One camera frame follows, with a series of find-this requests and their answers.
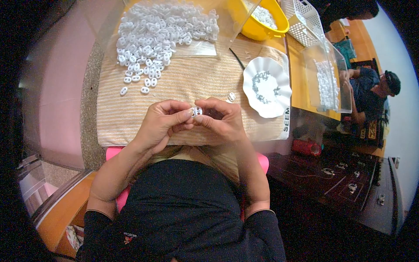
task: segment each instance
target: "red object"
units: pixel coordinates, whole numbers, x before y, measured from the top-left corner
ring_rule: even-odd
[[[108,149],[106,150],[106,160],[109,160],[112,157],[114,157],[115,155],[117,155],[123,148],[124,148],[123,146],[110,146],[110,147],[108,147]],[[269,168],[269,160],[268,160],[267,157],[265,157],[262,154],[257,153],[257,156],[258,156],[258,159],[259,159],[259,163],[262,166],[262,169],[266,174],[268,172],[268,168]],[[121,192],[121,194],[119,194],[119,196],[116,198],[116,207],[118,208],[118,213],[120,213],[121,209],[125,206],[130,190],[131,190],[131,186],[127,186]],[[242,203],[240,205],[241,206],[240,219],[242,221],[244,221],[244,204],[245,204],[245,199],[243,198]]]
[[[309,155],[309,156],[319,156],[321,153],[321,146],[313,141],[305,141],[294,139],[292,142],[293,151]]]

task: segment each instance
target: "yellow bowl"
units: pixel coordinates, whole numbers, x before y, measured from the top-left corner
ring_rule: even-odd
[[[250,16],[244,23],[241,33],[257,41],[272,39],[274,37],[284,37],[290,28],[290,24],[276,0],[262,0],[259,5],[272,14],[278,29],[272,29],[257,21],[253,16]],[[228,7],[231,16],[236,21],[242,21],[243,19],[240,18],[249,12],[242,0],[229,0]]]

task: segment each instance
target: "pink cushion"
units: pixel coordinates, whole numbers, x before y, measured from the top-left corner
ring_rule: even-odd
[[[117,155],[121,150],[123,149],[123,146],[110,146],[106,150],[106,160],[111,159],[115,155]],[[267,157],[265,157],[262,154],[257,153],[259,163],[262,166],[263,171],[265,174],[268,172],[269,168],[269,160]],[[125,206],[125,203],[127,202],[129,191],[131,190],[131,186],[127,186],[121,194],[116,198],[116,207],[118,208],[118,213],[121,212],[121,209]]]
[[[257,153],[257,155],[258,155],[259,163],[262,166],[262,169],[266,174],[268,172],[268,168],[269,168],[269,160],[268,160],[267,157],[265,157],[262,154]]]

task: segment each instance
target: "beige striped towel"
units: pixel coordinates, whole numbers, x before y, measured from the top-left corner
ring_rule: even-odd
[[[236,39],[231,47],[243,64],[256,57],[271,57],[288,72],[287,56],[271,47]],[[101,146],[127,145],[136,135],[148,107],[158,101],[176,99],[194,105],[195,99],[210,96],[226,100],[230,92],[236,94],[234,103],[242,108],[243,125],[251,141],[287,139],[284,117],[263,118],[250,107],[243,92],[243,69],[231,52],[221,58],[173,57],[155,88],[142,94],[144,76],[139,82],[125,84],[126,67],[116,65],[105,57],[99,81],[97,103],[97,132]],[[128,92],[120,96],[124,86]],[[194,127],[172,136],[169,145],[219,145],[222,140],[212,131]]]

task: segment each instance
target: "scalloped white plate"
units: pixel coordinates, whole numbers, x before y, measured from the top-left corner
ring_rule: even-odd
[[[243,71],[243,91],[261,117],[281,116],[290,106],[290,78],[270,57],[256,57]]]

